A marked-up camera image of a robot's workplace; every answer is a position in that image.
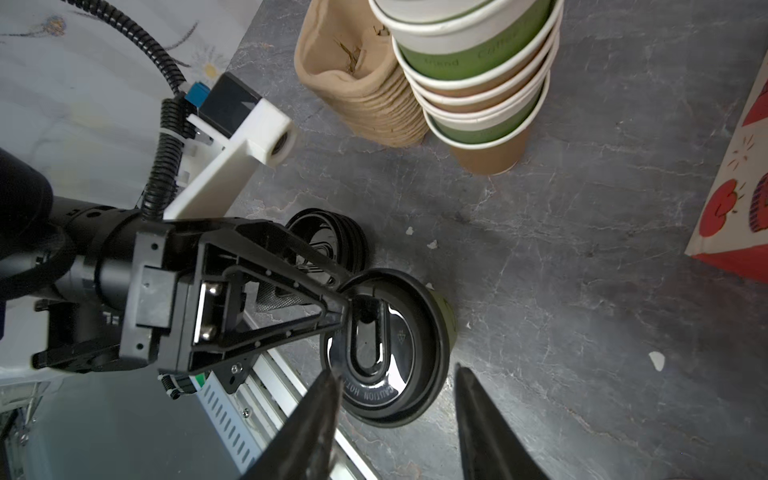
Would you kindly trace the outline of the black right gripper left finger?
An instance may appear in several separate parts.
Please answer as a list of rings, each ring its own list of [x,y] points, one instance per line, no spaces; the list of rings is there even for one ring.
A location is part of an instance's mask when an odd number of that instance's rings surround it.
[[[324,371],[244,479],[328,479],[341,406],[341,381]]]

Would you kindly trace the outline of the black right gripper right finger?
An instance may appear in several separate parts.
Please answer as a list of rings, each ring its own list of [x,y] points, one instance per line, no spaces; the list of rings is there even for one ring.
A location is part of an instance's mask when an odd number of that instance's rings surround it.
[[[456,368],[454,394],[461,465],[466,479],[548,478],[469,368],[461,365]]]

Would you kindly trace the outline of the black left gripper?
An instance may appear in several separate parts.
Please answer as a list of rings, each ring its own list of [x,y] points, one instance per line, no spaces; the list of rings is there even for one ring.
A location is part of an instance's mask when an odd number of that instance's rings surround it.
[[[240,327],[246,281],[236,266],[256,245],[332,290],[352,275],[330,258],[345,271],[341,277],[317,265],[296,250],[288,232],[302,239],[274,222],[55,215],[51,223],[54,244],[32,256],[44,270],[35,307],[49,319],[47,345],[32,357],[36,369],[90,373],[152,365],[173,396],[206,373],[234,393],[259,354],[336,331],[351,314],[349,299],[323,297],[316,314]]]

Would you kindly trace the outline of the black plastic cup lid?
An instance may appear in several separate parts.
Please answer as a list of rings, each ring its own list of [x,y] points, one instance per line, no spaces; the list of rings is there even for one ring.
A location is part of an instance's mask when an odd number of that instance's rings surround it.
[[[439,395],[449,339],[431,288],[409,274],[371,269],[343,284],[351,314],[320,340],[320,360],[342,380],[342,406],[379,428],[407,425]]]

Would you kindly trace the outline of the green paper coffee cup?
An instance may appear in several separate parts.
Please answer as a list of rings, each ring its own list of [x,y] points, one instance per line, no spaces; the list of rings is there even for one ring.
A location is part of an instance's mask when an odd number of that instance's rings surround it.
[[[458,336],[458,322],[455,312],[443,295],[431,288],[428,288],[428,291],[432,295],[441,312],[443,322],[448,334],[450,349],[453,349],[455,347]]]

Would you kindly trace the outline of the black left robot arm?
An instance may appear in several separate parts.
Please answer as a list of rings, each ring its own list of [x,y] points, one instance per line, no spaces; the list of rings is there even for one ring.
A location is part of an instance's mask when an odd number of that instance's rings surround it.
[[[119,31],[172,90],[139,207],[57,197],[1,156],[1,299],[36,299],[49,318],[36,370],[111,372],[155,365],[171,398],[219,372],[234,392],[258,356],[340,329],[350,272],[288,228],[227,216],[258,164],[289,153],[293,122],[245,83],[188,85],[146,30],[106,1],[78,8]]]

